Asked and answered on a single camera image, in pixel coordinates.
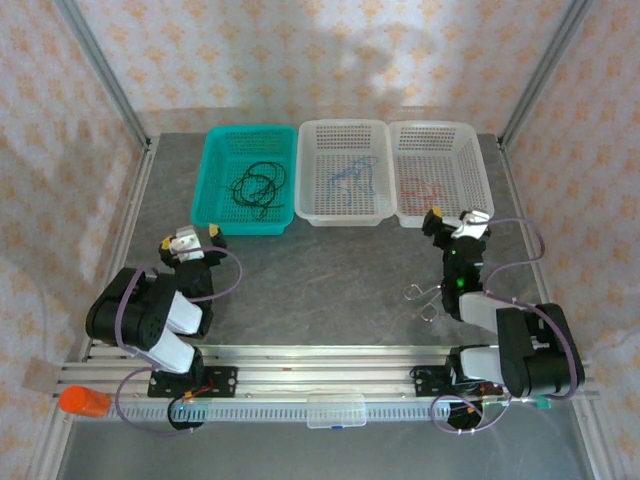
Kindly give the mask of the orange patterned white curtain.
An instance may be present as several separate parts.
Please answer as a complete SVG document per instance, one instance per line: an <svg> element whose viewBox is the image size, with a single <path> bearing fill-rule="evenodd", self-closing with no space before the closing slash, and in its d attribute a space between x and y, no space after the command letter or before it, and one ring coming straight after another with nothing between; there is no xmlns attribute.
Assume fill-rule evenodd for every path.
<svg viewBox="0 0 640 480"><path fill-rule="evenodd" d="M312 118L501 133L571 0L77 0L146 133ZM0 480L26 480L141 147L53 0L0 0ZM595 0L508 159L640 480L640 0Z"/></svg>

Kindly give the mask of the aluminium table side rail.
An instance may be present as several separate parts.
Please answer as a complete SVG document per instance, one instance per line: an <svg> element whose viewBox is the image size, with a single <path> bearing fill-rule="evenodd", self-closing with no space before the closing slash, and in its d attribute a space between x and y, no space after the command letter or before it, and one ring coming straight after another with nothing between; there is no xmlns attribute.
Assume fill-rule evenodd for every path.
<svg viewBox="0 0 640 480"><path fill-rule="evenodd" d="M118 214L118 230L112 253L106 261L106 278L100 284L103 289L124 266L133 230L136 224L144 191L157 151L159 138L154 137L143 147L140 159L135 163L130 176L131 187L125 197L123 209ZM44 427L38 437L35 451L26 473L26 480L55 480L60 469L62 456L68 441L73 420L58 407L54 395L47 397L48 411Z"/></svg>
<svg viewBox="0 0 640 480"><path fill-rule="evenodd" d="M509 165L507 151L500 138L496 138L495 143L516 214L525 217L525 208ZM527 253L537 253L538 242L532 228L526 225L520 228ZM547 285L544 268L539 263L534 264L531 268L540 299L554 300ZM595 384L588 386L591 385L589 382L590 380L587 379L583 390L576 393L571 400L571 408L576 417L578 433L586 451L586 463L589 470L594 480L637 480L633 472L634 469L627 468L628 465L623 460L623 452L617 447L617 433L621 432L614 428L610 412L605 408L604 394L599 387L593 386Z"/></svg>

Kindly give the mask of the black round base connector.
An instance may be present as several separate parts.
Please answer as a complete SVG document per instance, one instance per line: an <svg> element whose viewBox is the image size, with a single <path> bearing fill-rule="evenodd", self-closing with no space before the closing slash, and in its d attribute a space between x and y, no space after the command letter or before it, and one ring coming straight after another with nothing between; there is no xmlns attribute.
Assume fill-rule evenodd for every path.
<svg viewBox="0 0 640 480"><path fill-rule="evenodd" d="M177 402L180 402L181 399L180 398L174 398L173 400L171 400L168 404L167 407L167 420L170 424L170 426L178 432L182 432L182 431L189 431L190 433L193 433L196 429L200 428L201 426L204 425L203 422L190 422L190 421L181 421L178 422L173 418L173 410L174 410L174 405Z"/></svg>
<svg viewBox="0 0 640 480"><path fill-rule="evenodd" d="M483 407L479 401L472 401L471 406L461 401L450 401L449 408L447 424L455 430L475 429L482 421Z"/></svg>

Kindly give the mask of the clear plastic parts box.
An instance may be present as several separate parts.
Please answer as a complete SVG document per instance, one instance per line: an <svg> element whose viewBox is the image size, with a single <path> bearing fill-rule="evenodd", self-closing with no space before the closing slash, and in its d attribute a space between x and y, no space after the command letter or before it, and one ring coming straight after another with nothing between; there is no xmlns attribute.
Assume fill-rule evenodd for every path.
<svg viewBox="0 0 640 480"><path fill-rule="evenodd" d="M319 394L307 398L309 429L345 429L367 423L367 409L361 394Z"/></svg>

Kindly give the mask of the teal plastic basket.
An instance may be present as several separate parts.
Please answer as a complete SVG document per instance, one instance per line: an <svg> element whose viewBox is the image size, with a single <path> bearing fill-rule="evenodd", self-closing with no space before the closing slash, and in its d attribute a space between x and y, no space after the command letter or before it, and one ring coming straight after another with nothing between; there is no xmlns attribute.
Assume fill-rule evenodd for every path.
<svg viewBox="0 0 640 480"><path fill-rule="evenodd" d="M228 236L278 236L294 218L297 130L215 127L205 139L191 208L198 227Z"/></svg>

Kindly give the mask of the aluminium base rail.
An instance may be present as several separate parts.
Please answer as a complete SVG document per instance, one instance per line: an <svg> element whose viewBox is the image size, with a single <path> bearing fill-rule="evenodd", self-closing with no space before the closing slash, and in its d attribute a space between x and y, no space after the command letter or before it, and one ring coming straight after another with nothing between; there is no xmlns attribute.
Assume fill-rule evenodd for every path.
<svg viewBox="0 0 640 480"><path fill-rule="evenodd" d="M176 406L198 402L302 403L319 394L361 394L365 402L424 402L433 410L433 397L417 397L410 370L418 365L444 365L449 350L436 346L204 346L207 366L239 369L233 398L191 398ZM150 398L150 371L144 362L116 348L94 344L84 362L63 365L56 398L72 385L84 386L119 404L105 415L125 416L139 424L167 420L171 400Z"/></svg>

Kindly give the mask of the orange plastic cylinder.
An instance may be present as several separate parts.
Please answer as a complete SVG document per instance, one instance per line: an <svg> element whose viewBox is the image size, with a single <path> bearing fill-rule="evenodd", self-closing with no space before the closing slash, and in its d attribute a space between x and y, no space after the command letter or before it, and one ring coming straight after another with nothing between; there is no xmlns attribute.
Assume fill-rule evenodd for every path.
<svg viewBox="0 0 640 480"><path fill-rule="evenodd" d="M111 399L105 393L80 385L72 385L61 393L58 405L69 414L99 418L108 413Z"/></svg>

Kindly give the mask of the white plastic basket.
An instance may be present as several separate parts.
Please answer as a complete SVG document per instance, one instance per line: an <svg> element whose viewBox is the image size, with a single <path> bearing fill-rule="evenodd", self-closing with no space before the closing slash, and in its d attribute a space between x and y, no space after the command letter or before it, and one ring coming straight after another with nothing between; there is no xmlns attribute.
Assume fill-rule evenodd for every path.
<svg viewBox="0 0 640 480"><path fill-rule="evenodd" d="M457 219L464 211L495 212L484 158L474 128L449 121L389 124L395 169L396 216L419 228L434 206Z"/></svg>
<svg viewBox="0 0 640 480"><path fill-rule="evenodd" d="M295 213L314 227L370 227L397 210L388 125L324 119L298 132Z"/></svg>

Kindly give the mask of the grey tape piece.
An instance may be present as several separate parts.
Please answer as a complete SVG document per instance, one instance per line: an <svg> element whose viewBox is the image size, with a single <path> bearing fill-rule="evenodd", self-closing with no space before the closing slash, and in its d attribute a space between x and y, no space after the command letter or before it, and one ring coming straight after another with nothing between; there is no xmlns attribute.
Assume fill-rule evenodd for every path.
<svg viewBox="0 0 640 480"><path fill-rule="evenodd" d="M53 395L60 372L61 366L59 364L54 364L38 357L31 357L26 366L22 387L34 392Z"/></svg>

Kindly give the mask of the aluminium frame post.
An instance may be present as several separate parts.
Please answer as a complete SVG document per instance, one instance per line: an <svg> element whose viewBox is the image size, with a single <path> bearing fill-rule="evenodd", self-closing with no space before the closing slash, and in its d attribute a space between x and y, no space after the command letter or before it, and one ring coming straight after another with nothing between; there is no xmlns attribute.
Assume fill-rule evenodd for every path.
<svg viewBox="0 0 640 480"><path fill-rule="evenodd" d="M114 102L129 133L143 150L147 150L151 143L151 138L146 133L138 115L133 109L77 1L53 0L53 3L75 36L85 58L91 64L98 79Z"/></svg>
<svg viewBox="0 0 640 480"><path fill-rule="evenodd" d="M578 30L581 28L593 3L594 0L571 0L565 15L534 69L502 134L498 137L498 143L502 150L508 149L516 139L517 134L533 111L547 82L559 65L572 40L577 35Z"/></svg>

